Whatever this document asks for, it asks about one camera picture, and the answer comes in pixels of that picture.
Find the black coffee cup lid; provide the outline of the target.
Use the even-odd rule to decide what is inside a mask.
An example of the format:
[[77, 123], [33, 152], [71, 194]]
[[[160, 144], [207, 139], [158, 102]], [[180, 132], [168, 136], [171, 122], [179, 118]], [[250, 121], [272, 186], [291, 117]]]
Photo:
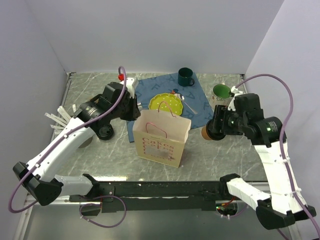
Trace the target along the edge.
[[221, 132], [220, 128], [215, 125], [214, 120], [208, 121], [205, 130], [209, 140], [220, 141], [226, 136]]

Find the brown paper coffee cup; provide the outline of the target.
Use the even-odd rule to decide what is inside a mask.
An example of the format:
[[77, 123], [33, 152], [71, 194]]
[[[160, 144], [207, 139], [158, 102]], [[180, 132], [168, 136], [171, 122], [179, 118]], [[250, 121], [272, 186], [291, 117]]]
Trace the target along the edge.
[[205, 140], [207, 140], [207, 141], [211, 141], [211, 140], [212, 140], [212, 138], [210, 137], [210, 135], [209, 135], [208, 132], [207, 132], [207, 127], [206, 127], [206, 126], [204, 126], [204, 127], [201, 129], [201, 136], [202, 136]]

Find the kraft paper takeout bag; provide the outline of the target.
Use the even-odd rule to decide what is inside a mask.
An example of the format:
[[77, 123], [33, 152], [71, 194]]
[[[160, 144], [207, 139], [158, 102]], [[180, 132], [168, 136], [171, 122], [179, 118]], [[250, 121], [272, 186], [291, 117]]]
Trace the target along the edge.
[[132, 127], [137, 156], [178, 168], [191, 123], [171, 112], [143, 109]]

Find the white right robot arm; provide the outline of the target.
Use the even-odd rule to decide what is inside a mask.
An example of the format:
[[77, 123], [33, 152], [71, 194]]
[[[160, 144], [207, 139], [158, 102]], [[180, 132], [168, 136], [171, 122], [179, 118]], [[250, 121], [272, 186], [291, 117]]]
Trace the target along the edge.
[[216, 105], [206, 131], [213, 140], [244, 135], [262, 162], [270, 193], [262, 192], [232, 173], [219, 179], [223, 199], [237, 197], [255, 210], [267, 230], [285, 228], [297, 221], [313, 219], [316, 209], [307, 204], [295, 180], [288, 156], [286, 135], [277, 117], [264, 117], [257, 94], [236, 94], [229, 106]]

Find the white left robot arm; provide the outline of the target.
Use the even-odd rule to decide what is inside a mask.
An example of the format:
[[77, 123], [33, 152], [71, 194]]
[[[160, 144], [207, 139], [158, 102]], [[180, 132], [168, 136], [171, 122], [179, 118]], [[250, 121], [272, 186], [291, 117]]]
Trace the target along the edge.
[[79, 106], [63, 131], [39, 155], [13, 167], [36, 202], [47, 206], [62, 196], [80, 195], [87, 201], [98, 197], [99, 183], [89, 174], [61, 176], [57, 171], [89, 138], [97, 136], [104, 141], [112, 138], [111, 120], [135, 121], [141, 115], [135, 94], [137, 85], [134, 78], [107, 84], [103, 93]]

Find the white green floral mug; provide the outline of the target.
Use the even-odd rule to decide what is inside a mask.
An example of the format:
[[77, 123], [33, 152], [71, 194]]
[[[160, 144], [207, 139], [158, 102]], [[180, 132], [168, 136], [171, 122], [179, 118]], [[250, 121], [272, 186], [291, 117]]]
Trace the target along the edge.
[[217, 105], [228, 106], [231, 102], [231, 89], [225, 84], [217, 84], [212, 89], [211, 106], [214, 110]]

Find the blue letter placemat cloth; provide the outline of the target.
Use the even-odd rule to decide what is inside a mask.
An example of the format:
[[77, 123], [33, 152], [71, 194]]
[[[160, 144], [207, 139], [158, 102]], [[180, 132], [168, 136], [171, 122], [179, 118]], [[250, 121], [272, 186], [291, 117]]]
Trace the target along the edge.
[[213, 110], [195, 75], [193, 79], [195, 80], [194, 85], [187, 87], [178, 84], [177, 73], [141, 79], [135, 89], [137, 101], [144, 109], [148, 109], [149, 102], [155, 95], [170, 93], [173, 89], [178, 89], [185, 100], [182, 103], [181, 116], [191, 120], [192, 129], [201, 128], [212, 119]]

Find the yellow-green scalloped plate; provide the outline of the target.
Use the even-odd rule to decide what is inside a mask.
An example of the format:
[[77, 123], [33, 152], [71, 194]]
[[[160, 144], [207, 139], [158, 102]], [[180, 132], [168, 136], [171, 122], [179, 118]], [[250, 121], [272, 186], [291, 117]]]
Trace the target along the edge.
[[174, 94], [160, 93], [149, 101], [148, 109], [170, 112], [174, 115], [181, 116], [183, 113], [183, 104]]

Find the small santa figurine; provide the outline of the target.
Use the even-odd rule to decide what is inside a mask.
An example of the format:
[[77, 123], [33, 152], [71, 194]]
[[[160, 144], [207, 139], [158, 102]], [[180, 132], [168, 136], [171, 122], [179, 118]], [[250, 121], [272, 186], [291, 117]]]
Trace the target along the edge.
[[171, 94], [174, 95], [174, 96], [176, 96], [177, 98], [179, 98], [179, 99], [181, 99], [181, 100], [183, 99], [182, 94], [179, 93], [179, 90], [176, 89], [176, 88], [174, 88], [174, 89], [171, 91]]

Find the grey straw holder cup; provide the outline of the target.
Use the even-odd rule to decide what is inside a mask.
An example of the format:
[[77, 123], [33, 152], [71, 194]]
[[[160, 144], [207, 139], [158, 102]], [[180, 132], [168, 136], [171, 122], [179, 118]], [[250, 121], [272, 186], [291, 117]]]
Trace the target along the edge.
[[86, 148], [91, 144], [92, 141], [93, 141], [93, 137], [90, 137], [87, 140], [85, 140], [78, 148], [79, 149]]

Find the white wrapped straws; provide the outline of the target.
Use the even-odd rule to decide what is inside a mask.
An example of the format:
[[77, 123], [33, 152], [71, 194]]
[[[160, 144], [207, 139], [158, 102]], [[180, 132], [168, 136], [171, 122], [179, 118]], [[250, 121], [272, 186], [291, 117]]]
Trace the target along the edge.
[[58, 107], [57, 112], [58, 115], [47, 112], [44, 115], [56, 123], [56, 125], [51, 124], [50, 127], [54, 129], [55, 132], [61, 132], [68, 125], [73, 115], [68, 114], [62, 105]]

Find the dark green mug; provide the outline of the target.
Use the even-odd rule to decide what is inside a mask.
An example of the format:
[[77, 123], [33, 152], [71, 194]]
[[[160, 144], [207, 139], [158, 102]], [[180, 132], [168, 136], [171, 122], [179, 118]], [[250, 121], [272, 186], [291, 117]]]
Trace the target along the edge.
[[180, 68], [178, 71], [178, 84], [182, 87], [189, 87], [195, 84], [194, 72], [187, 67]]

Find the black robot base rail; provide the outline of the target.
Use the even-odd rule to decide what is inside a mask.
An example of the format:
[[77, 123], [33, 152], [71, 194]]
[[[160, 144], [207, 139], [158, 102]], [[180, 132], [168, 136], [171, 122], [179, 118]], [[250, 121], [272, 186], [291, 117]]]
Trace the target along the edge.
[[[128, 211], [194, 210], [215, 211], [216, 203], [233, 197], [219, 192], [219, 181], [101, 181], [93, 196], [71, 195], [71, 203], [101, 203], [102, 213]], [[114, 196], [123, 200], [104, 198]]]

